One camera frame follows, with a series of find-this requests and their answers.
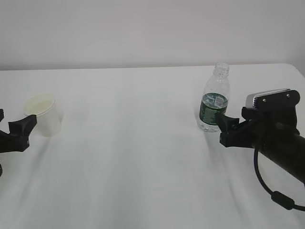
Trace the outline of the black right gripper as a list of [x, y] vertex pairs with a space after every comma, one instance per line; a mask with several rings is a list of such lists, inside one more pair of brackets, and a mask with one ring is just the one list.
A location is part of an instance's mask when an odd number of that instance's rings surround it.
[[254, 148], [262, 145], [269, 135], [299, 134], [296, 128], [295, 108], [270, 112], [242, 108], [242, 117], [228, 117], [222, 113], [215, 115], [215, 121], [221, 131], [220, 143], [225, 147]]

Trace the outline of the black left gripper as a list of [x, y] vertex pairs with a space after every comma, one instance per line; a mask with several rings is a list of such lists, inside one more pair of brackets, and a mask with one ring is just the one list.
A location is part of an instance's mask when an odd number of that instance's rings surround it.
[[29, 136], [36, 124], [37, 116], [34, 114], [9, 122], [9, 132], [0, 131], [0, 152], [24, 152], [30, 146]]

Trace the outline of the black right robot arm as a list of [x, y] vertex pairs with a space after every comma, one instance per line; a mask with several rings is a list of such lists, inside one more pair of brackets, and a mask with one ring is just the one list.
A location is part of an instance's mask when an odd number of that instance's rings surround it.
[[238, 118], [216, 115], [220, 144], [224, 147], [258, 148], [269, 160], [297, 180], [305, 181], [305, 139], [296, 128], [294, 108], [261, 112], [242, 108], [243, 122]]

